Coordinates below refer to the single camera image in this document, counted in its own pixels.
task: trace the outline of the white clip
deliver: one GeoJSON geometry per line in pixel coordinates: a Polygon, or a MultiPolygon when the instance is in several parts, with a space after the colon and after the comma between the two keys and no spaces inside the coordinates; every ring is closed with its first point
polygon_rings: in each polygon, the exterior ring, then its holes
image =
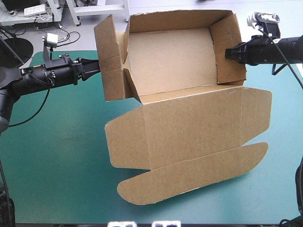
{"type": "Polygon", "coordinates": [[[181,227],[180,221],[154,221],[151,227],[181,227]]]}

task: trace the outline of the power strip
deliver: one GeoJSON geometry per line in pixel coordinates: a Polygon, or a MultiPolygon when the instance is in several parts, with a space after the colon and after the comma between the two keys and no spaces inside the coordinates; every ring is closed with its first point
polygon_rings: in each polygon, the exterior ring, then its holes
{"type": "Polygon", "coordinates": [[[24,9],[24,16],[25,17],[39,15],[39,14],[42,14],[42,13],[46,13],[45,4],[38,5],[38,6],[33,6],[33,7],[29,7],[29,8],[24,9]]]}

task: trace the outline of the cardboard box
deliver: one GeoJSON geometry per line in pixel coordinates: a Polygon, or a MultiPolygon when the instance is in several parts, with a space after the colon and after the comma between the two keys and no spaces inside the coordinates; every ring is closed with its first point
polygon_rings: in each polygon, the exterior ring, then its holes
{"type": "Polygon", "coordinates": [[[134,15],[125,33],[109,16],[95,35],[106,101],[142,103],[106,125],[112,165],[150,170],[119,184],[125,200],[156,203],[262,160],[266,143],[243,144],[269,127],[271,93],[243,87],[245,66],[224,57],[241,42],[231,11],[134,15]]]}

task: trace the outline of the white frame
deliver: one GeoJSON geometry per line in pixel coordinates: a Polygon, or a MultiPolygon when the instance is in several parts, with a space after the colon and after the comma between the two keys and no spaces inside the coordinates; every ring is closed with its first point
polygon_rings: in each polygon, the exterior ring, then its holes
{"type": "Polygon", "coordinates": [[[67,5],[70,9],[72,19],[76,25],[80,25],[80,16],[89,16],[89,15],[100,15],[100,14],[113,14],[117,12],[124,12],[125,19],[129,19],[129,5],[128,0],[123,0],[123,4],[116,5],[106,5],[106,0],[98,0],[97,6],[85,6],[85,7],[76,7],[74,0],[66,0],[67,5]]]}

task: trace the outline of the green mat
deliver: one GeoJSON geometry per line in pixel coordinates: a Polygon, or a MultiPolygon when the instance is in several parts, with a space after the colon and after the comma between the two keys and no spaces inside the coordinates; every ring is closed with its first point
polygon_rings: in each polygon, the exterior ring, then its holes
{"type": "MultiPolygon", "coordinates": [[[[64,53],[54,52],[53,57],[64,53]]],[[[68,53],[72,59],[97,58],[96,51],[68,53]]],[[[32,65],[42,63],[42,53],[36,54],[32,65]]],[[[303,105],[297,98],[302,94],[288,70],[276,77],[270,71],[270,66],[248,67],[248,86],[273,91],[272,126],[253,141],[269,142],[264,160],[244,176],[147,206],[130,204],[118,195],[119,182],[143,170],[112,167],[104,132],[108,121],[140,104],[135,99],[105,102],[100,74],[77,86],[51,90],[36,118],[0,137],[17,222],[277,223],[298,216],[294,174],[302,149],[303,105]]],[[[11,123],[30,117],[45,94],[21,97],[11,123]]]]}

